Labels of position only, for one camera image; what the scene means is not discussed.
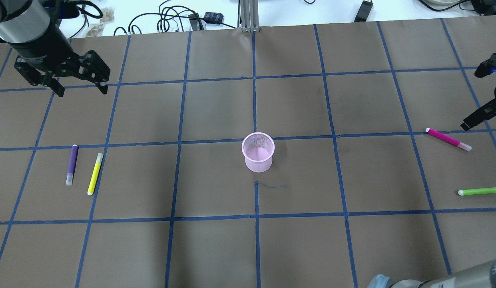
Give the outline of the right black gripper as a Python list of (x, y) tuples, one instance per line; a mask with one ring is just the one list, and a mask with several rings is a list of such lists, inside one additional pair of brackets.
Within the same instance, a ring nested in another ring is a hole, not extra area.
[[(474, 72), (474, 76), (478, 78), (483, 78), (496, 73), (496, 53), (493, 53), (489, 59), (484, 60), (479, 64)], [(473, 113), (471, 113), (467, 118), (463, 120), (460, 127), (464, 131), (468, 131), (475, 126), (480, 125), (482, 122), (491, 120), (491, 118), (496, 116), (496, 88), (494, 89), (494, 98), (484, 104)]]

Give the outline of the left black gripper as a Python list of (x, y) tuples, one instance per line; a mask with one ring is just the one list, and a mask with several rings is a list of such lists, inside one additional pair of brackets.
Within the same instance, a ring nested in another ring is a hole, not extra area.
[(51, 73), (55, 77), (75, 77), (95, 84), (100, 93), (108, 93), (108, 81), (111, 69), (94, 51), (89, 50), (80, 57), (75, 52), (56, 53), (51, 55), (35, 56), (22, 54), (16, 50), (18, 56), (14, 68), (32, 86), (43, 84), (58, 97), (63, 97), (65, 88), (54, 77), (44, 77), (43, 73)]

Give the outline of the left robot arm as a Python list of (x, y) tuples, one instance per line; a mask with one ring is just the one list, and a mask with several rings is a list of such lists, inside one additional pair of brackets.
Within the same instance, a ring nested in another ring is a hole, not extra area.
[(0, 39), (18, 57), (14, 68), (32, 86), (43, 86), (62, 97), (60, 77), (93, 83), (108, 92), (110, 68), (96, 51), (78, 55), (58, 27), (60, 0), (47, 9), (39, 0), (0, 0)]

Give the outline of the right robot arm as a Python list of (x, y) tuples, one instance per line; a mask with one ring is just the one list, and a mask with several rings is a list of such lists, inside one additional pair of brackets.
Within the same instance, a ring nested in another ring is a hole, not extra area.
[[(476, 68), (474, 76), (489, 76), (496, 72), (496, 53), (483, 61)], [(492, 100), (464, 118), (460, 127), (468, 131), (486, 120), (496, 116), (496, 87)], [(369, 288), (496, 288), (496, 259), (467, 268), (458, 273), (443, 276), (434, 280), (401, 280), (390, 282), (390, 277), (378, 274), (370, 281)]]

